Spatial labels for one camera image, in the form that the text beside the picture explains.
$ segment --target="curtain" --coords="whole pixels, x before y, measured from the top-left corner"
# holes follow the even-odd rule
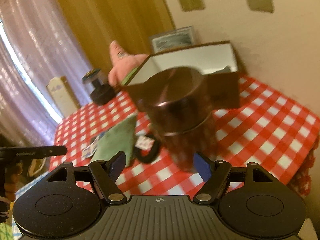
[[[81,79],[92,66],[56,0],[0,0],[0,19],[20,63],[52,106],[46,86],[60,76],[81,105],[91,101]]]
[[[81,105],[91,101],[81,78],[92,66],[56,0],[0,0],[0,19],[23,69],[53,108],[46,89],[53,77],[66,76]],[[56,127],[0,40],[0,133],[14,144],[42,146],[53,143]]]
[[[150,53],[151,35],[173,30],[164,0],[58,0],[93,67],[112,68],[109,45],[131,54]]]

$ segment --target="picture frame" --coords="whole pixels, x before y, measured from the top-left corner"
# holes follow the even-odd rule
[[[159,33],[151,36],[149,39],[154,54],[169,49],[196,45],[195,31],[193,26]]]

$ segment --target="stuffed animal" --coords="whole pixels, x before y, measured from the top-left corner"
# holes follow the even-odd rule
[[[134,71],[148,57],[147,54],[131,55],[128,54],[117,41],[110,44],[110,57],[113,68],[109,72],[109,85],[117,87],[124,85]]]

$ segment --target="black ring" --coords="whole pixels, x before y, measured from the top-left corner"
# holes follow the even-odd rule
[[[142,156],[141,149],[137,147],[133,148],[133,153],[140,162],[151,163],[157,158],[160,151],[161,143],[156,139],[156,137],[152,133],[148,133],[147,135],[145,135],[145,137],[148,137],[154,140],[153,146],[151,147],[149,154],[146,156]]]

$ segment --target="brown cardboard box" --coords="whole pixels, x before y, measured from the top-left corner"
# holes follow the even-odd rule
[[[239,108],[239,67],[229,41],[207,43],[150,55],[124,88],[140,111],[143,83],[156,73],[177,66],[192,66],[207,77],[214,109]],[[229,73],[219,73],[227,67]]]

